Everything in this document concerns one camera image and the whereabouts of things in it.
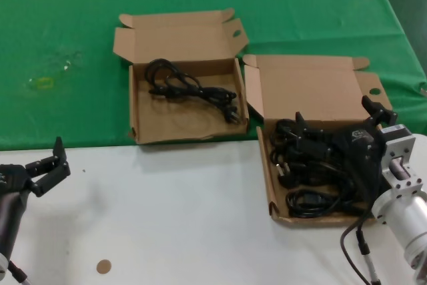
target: stain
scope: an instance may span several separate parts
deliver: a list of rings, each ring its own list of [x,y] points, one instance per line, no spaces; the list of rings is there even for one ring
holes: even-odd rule
[[[33,91],[49,91],[63,87],[70,75],[82,66],[82,53],[79,50],[59,48],[41,58],[24,86]]]
[[[96,270],[100,274],[106,274],[111,270],[111,262],[109,260],[102,260],[96,266]]]
[[[55,84],[52,77],[40,77],[35,80],[37,89],[51,89]]]

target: green tablecloth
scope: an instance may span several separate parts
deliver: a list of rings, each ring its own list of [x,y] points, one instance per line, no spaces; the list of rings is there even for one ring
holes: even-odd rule
[[[0,149],[132,144],[119,14],[227,7],[247,52],[369,57],[400,121],[427,133],[426,78],[387,0],[0,0]]]

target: black cable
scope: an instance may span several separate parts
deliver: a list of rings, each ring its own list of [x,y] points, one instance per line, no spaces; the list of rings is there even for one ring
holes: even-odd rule
[[[9,265],[7,266],[7,269],[12,274],[12,277],[20,284],[24,283],[27,279],[26,273],[22,271],[22,269],[18,268],[12,261],[9,261]]]
[[[161,70],[168,71],[163,83],[156,81]],[[221,87],[202,87],[199,80],[188,73],[182,72],[176,65],[166,59],[153,60],[145,68],[145,80],[151,85],[152,95],[165,96],[167,99],[179,99],[185,96],[199,97],[217,107],[228,123],[240,121],[238,109],[232,105],[236,93]]]
[[[340,245],[341,245],[341,250],[344,253],[348,263],[351,265],[351,267],[353,268],[353,270],[356,272],[356,274],[360,277],[360,279],[365,283],[365,285],[371,285],[369,283],[369,281],[363,276],[363,274],[359,271],[359,269],[356,267],[356,265],[353,263],[350,255],[347,252],[346,246],[344,245],[344,240],[346,239],[346,236],[356,227],[362,228],[363,223],[369,218],[370,216],[370,212],[372,210],[372,206],[374,205],[374,202],[376,201],[376,196],[378,195],[378,192],[380,191],[380,186],[381,186],[381,166],[379,166],[378,168],[378,175],[377,175],[377,185],[375,186],[374,189],[374,194],[372,194],[371,200],[368,204],[368,207],[365,209],[363,215],[361,215],[353,224],[351,224],[350,226],[347,227],[346,230],[344,230],[344,232],[341,235],[340,238]]]
[[[291,190],[286,194],[286,205],[291,217],[317,218],[332,212],[342,212],[351,216],[360,216],[364,210],[355,206],[359,201],[356,186],[350,175],[344,171],[344,158],[334,151],[330,144],[330,153],[323,159],[317,158],[318,144],[323,144],[327,133],[321,135],[305,131],[300,139],[297,135],[296,122],[281,119],[270,135],[273,150],[270,161],[279,165],[283,174],[279,174],[279,183],[293,189],[300,185],[308,187],[333,186],[336,194],[329,194],[302,188]],[[302,149],[302,144],[311,146],[311,150]]]

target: brown sticker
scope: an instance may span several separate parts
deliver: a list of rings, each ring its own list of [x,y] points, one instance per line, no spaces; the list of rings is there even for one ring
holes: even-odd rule
[[[111,262],[109,260],[102,260],[96,266],[96,270],[100,274],[106,274],[111,270]]]

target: silver cylinder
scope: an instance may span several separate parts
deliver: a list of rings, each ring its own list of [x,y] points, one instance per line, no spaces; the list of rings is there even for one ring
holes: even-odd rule
[[[409,265],[427,247],[427,204],[421,197],[393,201],[385,211],[387,225],[405,250]]]

